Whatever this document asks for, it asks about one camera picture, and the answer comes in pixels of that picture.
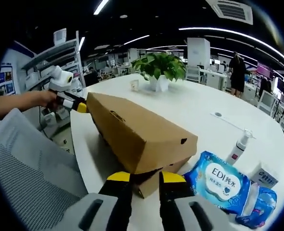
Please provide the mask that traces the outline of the person's left hand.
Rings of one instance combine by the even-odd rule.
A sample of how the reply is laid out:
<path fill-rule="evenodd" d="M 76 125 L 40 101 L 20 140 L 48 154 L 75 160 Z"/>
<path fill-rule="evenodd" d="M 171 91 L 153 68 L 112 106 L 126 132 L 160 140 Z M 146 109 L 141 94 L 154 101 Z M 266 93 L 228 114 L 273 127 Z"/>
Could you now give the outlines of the person's left hand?
<path fill-rule="evenodd" d="M 39 106 L 53 108 L 57 105 L 57 94 L 50 90 L 42 90 L 37 92 L 37 103 Z"/>

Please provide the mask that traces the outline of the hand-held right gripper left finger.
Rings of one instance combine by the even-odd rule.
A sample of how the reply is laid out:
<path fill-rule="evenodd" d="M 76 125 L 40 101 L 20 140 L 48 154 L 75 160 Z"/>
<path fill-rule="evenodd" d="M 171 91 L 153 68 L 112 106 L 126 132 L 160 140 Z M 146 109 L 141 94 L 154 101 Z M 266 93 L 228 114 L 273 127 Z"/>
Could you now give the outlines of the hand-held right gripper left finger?
<path fill-rule="evenodd" d="M 86 210 L 78 223 L 83 231 L 125 231 L 132 213 L 131 174 L 121 171 L 110 175 L 99 193 L 90 193 Z"/>

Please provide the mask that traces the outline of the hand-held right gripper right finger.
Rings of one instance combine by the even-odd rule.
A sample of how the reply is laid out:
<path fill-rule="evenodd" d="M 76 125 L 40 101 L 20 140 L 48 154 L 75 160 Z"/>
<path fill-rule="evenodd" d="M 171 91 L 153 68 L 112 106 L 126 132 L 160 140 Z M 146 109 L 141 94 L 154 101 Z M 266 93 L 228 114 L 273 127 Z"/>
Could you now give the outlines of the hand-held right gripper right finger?
<path fill-rule="evenodd" d="M 160 172 L 160 217 L 165 231 L 229 231 L 228 216 L 203 197 L 193 195 L 186 180 Z"/>

